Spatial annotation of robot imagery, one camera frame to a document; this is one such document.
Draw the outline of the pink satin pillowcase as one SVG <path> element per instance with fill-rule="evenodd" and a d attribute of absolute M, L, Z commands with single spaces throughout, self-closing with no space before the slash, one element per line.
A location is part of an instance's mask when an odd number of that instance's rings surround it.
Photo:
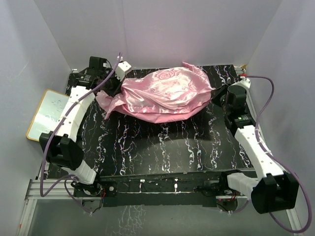
<path fill-rule="evenodd" d="M 162 69 L 136 79 L 126 78 L 121 92 L 111 97 L 99 91 L 96 100 L 109 118 L 113 111 L 150 123 L 186 120 L 211 100 L 206 73 L 186 62 L 181 67 Z"/>

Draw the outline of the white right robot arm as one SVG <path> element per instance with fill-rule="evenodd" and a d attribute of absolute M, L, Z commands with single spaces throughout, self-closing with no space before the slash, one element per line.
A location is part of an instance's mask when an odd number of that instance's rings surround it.
<path fill-rule="evenodd" d="M 211 92 L 211 102 L 222 108 L 226 128 L 243 147 L 257 178 L 240 170 L 221 173 L 218 186 L 225 195 L 234 191 L 246 196 L 260 213 L 295 207 L 299 184 L 296 178 L 268 156 L 255 135 L 255 122 L 246 111 L 247 88 L 240 82 L 225 84 Z"/>

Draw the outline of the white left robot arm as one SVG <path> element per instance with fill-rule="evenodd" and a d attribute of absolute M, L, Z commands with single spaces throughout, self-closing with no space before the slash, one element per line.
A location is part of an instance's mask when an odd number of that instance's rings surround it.
<path fill-rule="evenodd" d="M 69 79 L 73 84 L 68 101 L 56 123 L 39 137 L 43 151 L 42 174 L 46 163 L 50 163 L 66 172 L 61 179 L 69 178 L 84 185 L 89 195 L 97 196 L 101 192 L 97 173 L 86 163 L 84 151 L 77 144 L 79 128 L 96 93 L 102 87 L 116 91 L 125 75 L 122 54 L 118 55 L 114 65 L 105 58 L 90 57 L 87 68 L 70 73 Z"/>

